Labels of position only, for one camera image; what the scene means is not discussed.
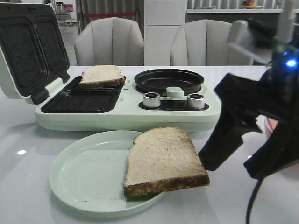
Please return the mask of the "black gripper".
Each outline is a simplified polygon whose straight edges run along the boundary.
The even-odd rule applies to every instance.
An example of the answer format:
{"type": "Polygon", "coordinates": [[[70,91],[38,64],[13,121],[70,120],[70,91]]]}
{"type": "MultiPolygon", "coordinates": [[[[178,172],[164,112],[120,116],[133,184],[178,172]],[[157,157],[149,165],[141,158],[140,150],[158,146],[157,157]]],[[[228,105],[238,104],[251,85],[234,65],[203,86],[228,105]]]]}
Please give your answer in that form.
{"type": "Polygon", "coordinates": [[[227,73],[215,87],[221,100],[219,120],[199,151],[203,167],[215,171],[242,144],[241,136],[259,132],[256,117],[278,121],[267,141],[244,162],[261,179],[299,161],[299,52],[275,52],[271,67],[258,81],[227,73]]]}

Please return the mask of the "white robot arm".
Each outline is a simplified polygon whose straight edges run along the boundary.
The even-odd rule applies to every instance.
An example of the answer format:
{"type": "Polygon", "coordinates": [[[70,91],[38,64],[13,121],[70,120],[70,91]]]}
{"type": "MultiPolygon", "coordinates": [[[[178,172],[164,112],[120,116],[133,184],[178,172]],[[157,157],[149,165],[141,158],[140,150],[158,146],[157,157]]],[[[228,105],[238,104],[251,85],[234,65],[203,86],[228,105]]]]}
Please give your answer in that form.
{"type": "Polygon", "coordinates": [[[199,152],[206,170],[216,170],[243,143],[259,132],[256,118],[278,122],[273,133],[244,163],[254,179],[265,178],[299,159],[299,38],[294,35],[294,2],[285,1],[278,26],[272,29],[250,19],[233,24],[231,48],[271,67],[258,81],[228,73],[215,87],[222,102],[220,118],[199,152]]]}

